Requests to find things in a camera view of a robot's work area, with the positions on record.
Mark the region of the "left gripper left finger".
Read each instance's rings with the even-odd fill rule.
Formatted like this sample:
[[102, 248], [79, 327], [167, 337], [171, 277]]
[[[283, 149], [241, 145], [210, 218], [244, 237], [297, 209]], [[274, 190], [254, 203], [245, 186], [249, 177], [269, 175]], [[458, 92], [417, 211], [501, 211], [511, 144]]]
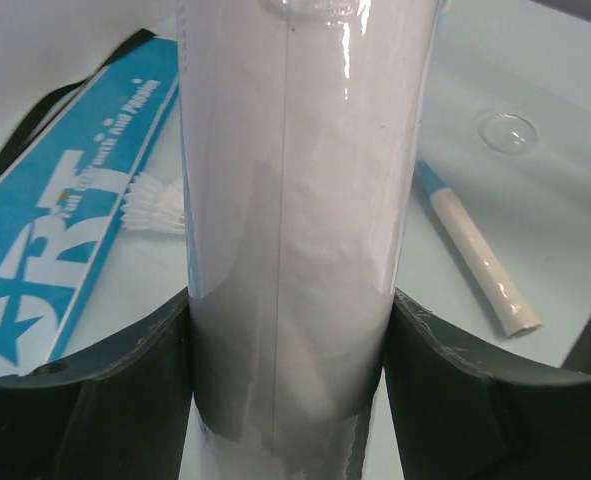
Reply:
[[192, 396], [188, 293], [25, 376], [0, 377], [0, 479], [176, 479]]

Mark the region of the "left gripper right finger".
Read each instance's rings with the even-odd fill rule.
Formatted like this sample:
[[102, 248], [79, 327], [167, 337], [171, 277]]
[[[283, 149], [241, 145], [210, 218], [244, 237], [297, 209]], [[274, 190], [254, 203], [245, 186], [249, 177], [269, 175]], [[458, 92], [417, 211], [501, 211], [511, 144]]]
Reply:
[[384, 369], [407, 479], [591, 479], [591, 375], [515, 355], [398, 291]]

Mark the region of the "clear tube lid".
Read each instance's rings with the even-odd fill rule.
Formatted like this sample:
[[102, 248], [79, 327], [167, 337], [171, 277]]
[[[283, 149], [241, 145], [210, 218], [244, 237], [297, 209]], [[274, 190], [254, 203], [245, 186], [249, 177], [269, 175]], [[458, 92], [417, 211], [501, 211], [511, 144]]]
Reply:
[[509, 113], [486, 116], [479, 125], [478, 134], [488, 147], [507, 155], [525, 154], [539, 140], [537, 130], [529, 121]]

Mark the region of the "white shuttlecock tube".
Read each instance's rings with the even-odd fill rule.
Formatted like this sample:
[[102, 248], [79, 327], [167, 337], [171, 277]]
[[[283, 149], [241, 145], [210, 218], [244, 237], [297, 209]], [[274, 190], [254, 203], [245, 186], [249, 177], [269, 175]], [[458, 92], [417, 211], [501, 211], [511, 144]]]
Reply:
[[181, 1], [199, 479], [362, 475], [437, 1]]

